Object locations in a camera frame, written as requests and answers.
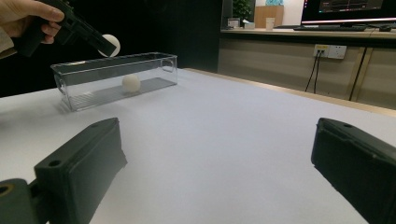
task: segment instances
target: white table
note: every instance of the white table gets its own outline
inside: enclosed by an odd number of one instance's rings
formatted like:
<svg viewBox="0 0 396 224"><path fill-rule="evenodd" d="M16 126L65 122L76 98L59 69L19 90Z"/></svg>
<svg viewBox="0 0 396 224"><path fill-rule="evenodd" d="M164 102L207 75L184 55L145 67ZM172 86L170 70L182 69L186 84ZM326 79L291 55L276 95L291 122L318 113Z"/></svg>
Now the white table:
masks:
<svg viewBox="0 0 396 224"><path fill-rule="evenodd" d="M118 117L129 163L91 223L366 223L310 161L319 118L396 145L396 118L179 70L178 85L80 112L58 90L0 99L0 180Z"/></svg>

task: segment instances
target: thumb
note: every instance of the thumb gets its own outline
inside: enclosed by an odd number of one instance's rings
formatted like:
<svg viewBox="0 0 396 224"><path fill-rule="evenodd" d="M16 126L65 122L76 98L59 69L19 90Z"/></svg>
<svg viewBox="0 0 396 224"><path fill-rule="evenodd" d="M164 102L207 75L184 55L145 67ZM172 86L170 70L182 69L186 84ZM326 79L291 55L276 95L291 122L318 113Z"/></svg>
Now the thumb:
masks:
<svg viewBox="0 0 396 224"><path fill-rule="evenodd" d="M47 21L62 21L64 14L56 7L35 0L25 1L23 10L31 16L38 16Z"/></svg>

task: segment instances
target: power outlet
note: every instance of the power outlet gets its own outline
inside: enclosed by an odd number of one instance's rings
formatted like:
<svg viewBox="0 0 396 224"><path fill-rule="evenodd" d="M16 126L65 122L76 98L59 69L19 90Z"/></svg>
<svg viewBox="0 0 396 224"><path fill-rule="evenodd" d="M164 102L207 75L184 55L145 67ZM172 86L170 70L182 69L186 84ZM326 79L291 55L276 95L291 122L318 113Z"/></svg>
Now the power outlet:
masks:
<svg viewBox="0 0 396 224"><path fill-rule="evenodd" d="M344 59L347 52L347 46L330 45L328 58Z"/></svg>
<svg viewBox="0 0 396 224"><path fill-rule="evenodd" d="M315 45L314 57L317 57L320 55L320 58L327 58L327 56L329 55L329 49L330 49L329 45Z"/></svg>

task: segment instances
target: green plant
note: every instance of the green plant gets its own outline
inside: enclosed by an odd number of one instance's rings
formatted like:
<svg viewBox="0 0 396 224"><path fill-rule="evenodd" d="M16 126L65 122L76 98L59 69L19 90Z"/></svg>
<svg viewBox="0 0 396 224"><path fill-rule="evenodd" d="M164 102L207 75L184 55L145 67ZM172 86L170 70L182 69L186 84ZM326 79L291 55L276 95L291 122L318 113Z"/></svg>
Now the green plant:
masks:
<svg viewBox="0 0 396 224"><path fill-rule="evenodd" d="M247 20L251 14L250 0L233 0L233 17Z"/></svg>

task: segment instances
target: white cup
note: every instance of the white cup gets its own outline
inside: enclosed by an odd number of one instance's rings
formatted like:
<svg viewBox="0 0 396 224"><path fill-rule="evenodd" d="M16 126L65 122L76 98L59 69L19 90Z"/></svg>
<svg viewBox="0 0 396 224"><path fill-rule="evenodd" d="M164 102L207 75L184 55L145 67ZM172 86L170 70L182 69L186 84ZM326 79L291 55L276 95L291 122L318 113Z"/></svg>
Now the white cup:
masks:
<svg viewBox="0 0 396 224"><path fill-rule="evenodd" d="M265 21L265 29L267 31L272 31L274 29L275 18L265 18Z"/></svg>

